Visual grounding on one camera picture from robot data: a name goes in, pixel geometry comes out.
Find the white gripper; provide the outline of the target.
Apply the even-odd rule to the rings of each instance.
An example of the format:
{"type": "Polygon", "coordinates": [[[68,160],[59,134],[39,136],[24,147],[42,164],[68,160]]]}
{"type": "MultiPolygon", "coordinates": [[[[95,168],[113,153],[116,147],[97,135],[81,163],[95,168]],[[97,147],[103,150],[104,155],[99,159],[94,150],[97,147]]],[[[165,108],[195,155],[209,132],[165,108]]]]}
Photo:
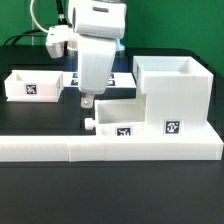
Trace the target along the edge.
{"type": "Polygon", "coordinates": [[[68,18],[77,35],[78,83],[81,107],[92,108],[93,94],[107,86],[117,50],[125,32],[126,5],[120,2],[69,0],[68,18]]]}

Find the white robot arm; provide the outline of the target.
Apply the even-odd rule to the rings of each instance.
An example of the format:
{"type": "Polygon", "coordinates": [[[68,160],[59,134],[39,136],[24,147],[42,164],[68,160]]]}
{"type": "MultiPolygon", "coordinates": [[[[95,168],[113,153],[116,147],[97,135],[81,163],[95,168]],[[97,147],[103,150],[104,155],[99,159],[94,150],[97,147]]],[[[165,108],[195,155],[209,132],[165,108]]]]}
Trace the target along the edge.
{"type": "Polygon", "coordinates": [[[81,106],[91,108],[111,75],[117,41],[125,32],[126,5],[117,0],[69,0],[69,20],[77,35],[81,106]]]}

